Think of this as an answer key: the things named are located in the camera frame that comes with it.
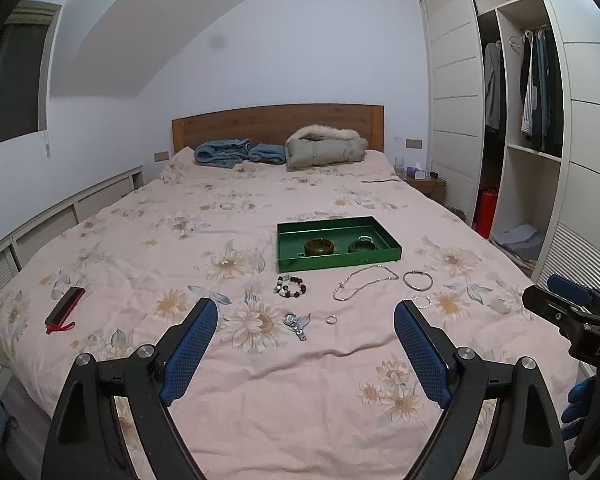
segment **gray shirt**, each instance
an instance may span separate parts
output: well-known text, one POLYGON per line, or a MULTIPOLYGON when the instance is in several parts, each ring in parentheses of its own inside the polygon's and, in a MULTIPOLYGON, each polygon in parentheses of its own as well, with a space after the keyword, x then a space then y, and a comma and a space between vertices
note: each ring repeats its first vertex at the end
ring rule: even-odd
POLYGON ((500 127, 500 47, 489 43, 484 48, 484 124, 494 130, 500 127))

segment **fur trim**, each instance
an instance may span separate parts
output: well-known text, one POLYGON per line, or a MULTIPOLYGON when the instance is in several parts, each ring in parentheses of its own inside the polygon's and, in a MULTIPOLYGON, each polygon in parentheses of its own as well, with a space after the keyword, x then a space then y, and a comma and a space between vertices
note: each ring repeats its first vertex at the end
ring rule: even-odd
POLYGON ((291 139, 307 139, 307 140, 353 140, 359 139, 360 134, 355 130, 339 130, 330 126, 321 126, 320 124, 312 124, 300 128, 296 133, 292 134, 286 142, 291 139))

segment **window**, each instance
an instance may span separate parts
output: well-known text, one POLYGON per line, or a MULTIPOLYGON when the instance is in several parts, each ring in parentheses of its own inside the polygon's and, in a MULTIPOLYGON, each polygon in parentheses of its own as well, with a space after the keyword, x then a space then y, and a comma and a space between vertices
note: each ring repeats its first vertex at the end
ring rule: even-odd
POLYGON ((48 65, 49 31, 58 9, 21 2, 0 30, 0 142, 46 127, 41 66, 48 65))

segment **bed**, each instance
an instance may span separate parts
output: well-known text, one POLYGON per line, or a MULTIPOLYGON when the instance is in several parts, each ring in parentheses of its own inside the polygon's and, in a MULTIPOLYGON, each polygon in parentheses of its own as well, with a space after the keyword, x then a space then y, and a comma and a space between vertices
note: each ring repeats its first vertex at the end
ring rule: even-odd
MULTIPOLYGON (((283 105, 174 120, 176 155, 160 178, 55 238, 1 293, 1 362, 52 415, 79 353, 128 356, 210 297, 216 334, 170 408, 208 478, 403 478, 441 413, 394 332, 395 305, 417 293, 385 281, 333 300, 355 268, 299 273, 307 287, 299 298, 273 292, 277 223, 372 215, 403 246, 387 267, 432 274, 427 320, 483 358, 535 358, 561 410, 577 372, 568 342, 523 309, 531 282, 506 256, 395 177, 382 154, 382 115, 371 105, 283 105), (194 163, 192 148, 207 140, 282 143, 312 123, 359 131, 365 160, 295 172, 194 163), (45 317, 71 285, 87 291, 75 327, 46 335, 45 317), (286 312, 311 314, 307 341, 283 324, 286 312), (335 325, 325 323, 330 315, 335 325)), ((367 270, 346 291, 383 277, 367 270)), ((472 477, 493 409, 484 403, 458 479, 472 477)), ((138 476, 152 478, 122 400, 118 411, 138 476)))

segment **red fire extinguisher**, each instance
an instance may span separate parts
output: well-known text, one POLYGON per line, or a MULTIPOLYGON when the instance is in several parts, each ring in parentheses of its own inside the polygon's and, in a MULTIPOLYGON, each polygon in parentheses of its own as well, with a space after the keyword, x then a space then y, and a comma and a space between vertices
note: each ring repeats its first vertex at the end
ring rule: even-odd
POLYGON ((496 214, 496 204, 498 202, 498 189, 485 189, 480 197, 480 207, 478 208, 475 230, 482 238, 489 238, 491 233, 491 224, 496 214))

